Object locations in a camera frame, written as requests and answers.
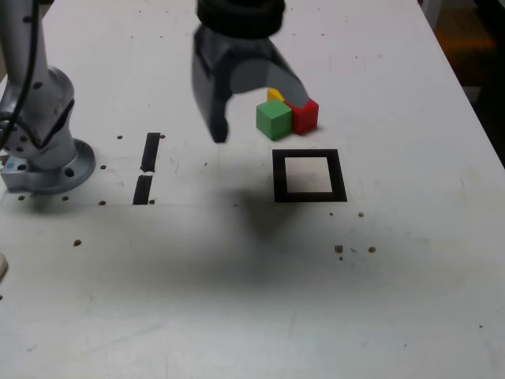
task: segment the white square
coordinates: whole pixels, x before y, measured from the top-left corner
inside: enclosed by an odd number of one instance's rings
[[[286,158],[288,193],[332,192],[326,158]]]

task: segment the black tape strip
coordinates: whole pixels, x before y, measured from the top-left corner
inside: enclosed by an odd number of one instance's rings
[[[146,205],[149,202],[149,192],[151,192],[152,176],[141,175],[137,180],[135,195],[133,195],[133,205]]]
[[[145,139],[144,154],[142,155],[142,164],[140,165],[140,169],[143,172],[155,172],[160,136],[161,133],[148,133]]]

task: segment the black square outline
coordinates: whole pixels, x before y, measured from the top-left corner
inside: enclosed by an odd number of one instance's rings
[[[336,149],[272,150],[274,168],[274,198],[276,203],[307,203],[347,201],[339,152]],[[287,192],[286,158],[326,158],[331,192]]]

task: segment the cube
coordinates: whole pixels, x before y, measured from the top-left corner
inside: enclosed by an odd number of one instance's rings
[[[293,111],[292,130],[296,134],[305,134],[317,127],[319,105],[312,99],[303,108],[286,103]]]
[[[267,93],[267,100],[270,101],[273,99],[284,101],[284,97],[282,97],[281,92],[277,91],[276,89],[269,88]]]
[[[275,141],[291,133],[291,108],[273,99],[256,108],[256,128]]]

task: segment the green cube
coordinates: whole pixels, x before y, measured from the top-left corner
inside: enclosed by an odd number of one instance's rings
[[[291,133],[291,117],[291,108],[273,99],[256,108],[256,128],[275,141]]]

